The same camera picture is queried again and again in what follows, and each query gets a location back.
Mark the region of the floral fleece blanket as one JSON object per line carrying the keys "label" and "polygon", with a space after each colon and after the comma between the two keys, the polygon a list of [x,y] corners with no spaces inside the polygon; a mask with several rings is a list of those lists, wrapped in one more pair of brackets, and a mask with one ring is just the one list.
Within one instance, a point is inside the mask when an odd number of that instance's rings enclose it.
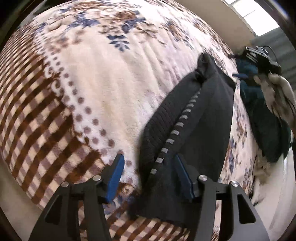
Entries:
{"label": "floral fleece blanket", "polygon": [[1,158],[42,212],[65,181],[87,182],[122,154],[111,240],[189,240],[184,224],[131,212],[142,193],[139,152],[167,95],[211,55],[236,85],[217,181],[237,181],[254,206],[258,146],[240,96],[233,52],[175,1],[69,1],[37,15],[1,51]]}

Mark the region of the bright window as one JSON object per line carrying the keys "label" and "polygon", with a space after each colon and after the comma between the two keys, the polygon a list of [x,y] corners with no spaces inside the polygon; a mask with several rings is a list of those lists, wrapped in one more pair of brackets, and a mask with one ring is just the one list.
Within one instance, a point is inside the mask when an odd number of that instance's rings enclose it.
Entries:
{"label": "bright window", "polygon": [[224,0],[251,29],[256,36],[262,36],[279,28],[271,15],[253,0]]}

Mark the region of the black grey striped sock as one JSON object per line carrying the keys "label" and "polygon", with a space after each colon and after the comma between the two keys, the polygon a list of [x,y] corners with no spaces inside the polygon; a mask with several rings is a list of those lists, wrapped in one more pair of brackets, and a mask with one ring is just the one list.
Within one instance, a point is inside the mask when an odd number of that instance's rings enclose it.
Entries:
{"label": "black grey striped sock", "polygon": [[234,81],[222,71],[193,71],[168,94],[145,126],[139,152],[142,193],[130,209],[184,224],[191,213],[188,174],[217,181],[233,115]]}

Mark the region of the dark teal blanket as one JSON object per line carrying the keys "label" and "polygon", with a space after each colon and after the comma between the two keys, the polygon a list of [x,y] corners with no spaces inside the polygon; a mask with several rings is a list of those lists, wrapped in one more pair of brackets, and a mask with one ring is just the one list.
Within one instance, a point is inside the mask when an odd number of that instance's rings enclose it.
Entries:
{"label": "dark teal blanket", "polygon": [[275,163],[290,148],[291,131],[288,124],[274,116],[266,106],[261,88],[253,80],[258,68],[251,62],[236,59],[240,79],[240,96],[247,110],[257,144],[268,162]]}

